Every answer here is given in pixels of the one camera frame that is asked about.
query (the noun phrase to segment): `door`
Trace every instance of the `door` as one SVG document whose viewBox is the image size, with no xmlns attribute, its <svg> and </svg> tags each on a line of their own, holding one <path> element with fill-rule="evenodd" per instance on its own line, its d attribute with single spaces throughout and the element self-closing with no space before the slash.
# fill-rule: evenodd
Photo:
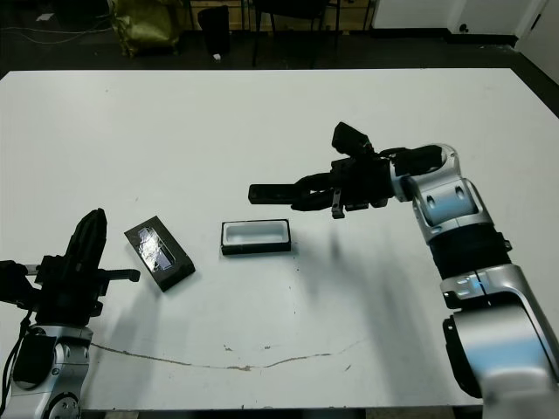
<svg viewBox="0 0 559 419">
<path fill-rule="evenodd" d="M 559 84 L 559 0 L 549 0 L 517 49 Z"/>
</svg>

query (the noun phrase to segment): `black cable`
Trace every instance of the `black cable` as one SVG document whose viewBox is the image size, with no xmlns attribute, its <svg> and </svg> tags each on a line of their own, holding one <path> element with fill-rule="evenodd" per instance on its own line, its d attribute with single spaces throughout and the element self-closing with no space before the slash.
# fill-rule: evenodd
<svg viewBox="0 0 559 419">
<path fill-rule="evenodd" d="M 10 364 L 16 359 L 17 351 L 19 351 L 19 347 L 21 346 L 21 342 L 24 340 L 24 336 L 29 329 L 29 325 L 31 324 L 30 318 L 33 311 L 30 310 L 27 315 L 21 320 L 19 323 L 19 337 L 17 338 L 16 345 L 11 349 L 10 354 L 8 355 L 8 359 L 6 360 L 6 364 L 3 367 L 2 372 L 2 405 L 0 405 L 0 416 L 3 415 L 3 412 L 6 410 L 6 401 L 8 400 L 8 393 L 10 392 Z"/>
</svg>

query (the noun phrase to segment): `dark floor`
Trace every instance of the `dark floor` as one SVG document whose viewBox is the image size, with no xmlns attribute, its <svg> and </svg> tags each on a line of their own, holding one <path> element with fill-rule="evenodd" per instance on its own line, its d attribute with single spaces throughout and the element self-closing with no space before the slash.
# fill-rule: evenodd
<svg viewBox="0 0 559 419">
<path fill-rule="evenodd" d="M 97 31 L 108 27 L 108 21 L 60 23 L 56 15 L 48 22 L 36 22 L 39 14 L 52 11 L 50 6 L 40 4 L 16 7 L 13 0 L 0 3 L 0 27 L 25 26 L 48 31 L 85 30 L 95 24 Z M 335 47 L 332 34 L 317 37 L 290 32 L 275 38 L 261 36 L 258 62 L 252 67 L 254 37 L 248 32 L 231 35 L 231 52 L 221 62 L 216 62 L 206 51 L 204 37 L 199 32 L 183 35 L 177 55 L 159 52 L 136 58 L 121 55 L 110 29 L 83 34 L 59 44 L 37 44 L 26 37 L 52 43 L 76 35 L 1 30 L 0 78 L 15 70 L 308 69 L 313 54 L 317 69 L 508 67 L 559 116 L 559 86 L 508 45 L 448 44 L 442 38 L 373 38 L 362 32 L 340 36 Z"/>
</svg>

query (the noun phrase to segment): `yellow bag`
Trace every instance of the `yellow bag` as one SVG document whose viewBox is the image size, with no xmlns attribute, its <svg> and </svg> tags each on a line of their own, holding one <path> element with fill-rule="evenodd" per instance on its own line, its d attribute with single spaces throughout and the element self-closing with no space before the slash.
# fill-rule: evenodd
<svg viewBox="0 0 559 419">
<path fill-rule="evenodd" d="M 123 55 L 172 48 L 183 33 L 187 10 L 181 0 L 113 0 L 112 25 Z"/>
</svg>

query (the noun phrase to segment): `black box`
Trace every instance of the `black box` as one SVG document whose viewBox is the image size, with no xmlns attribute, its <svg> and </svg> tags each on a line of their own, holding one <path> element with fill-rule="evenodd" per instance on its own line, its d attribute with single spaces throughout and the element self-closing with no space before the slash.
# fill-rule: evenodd
<svg viewBox="0 0 559 419">
<path fill-rule="evenodd" d="M 192 260 L 154 216 L 124 233 L 162 291 L 196 270 Z"/>
</svg>

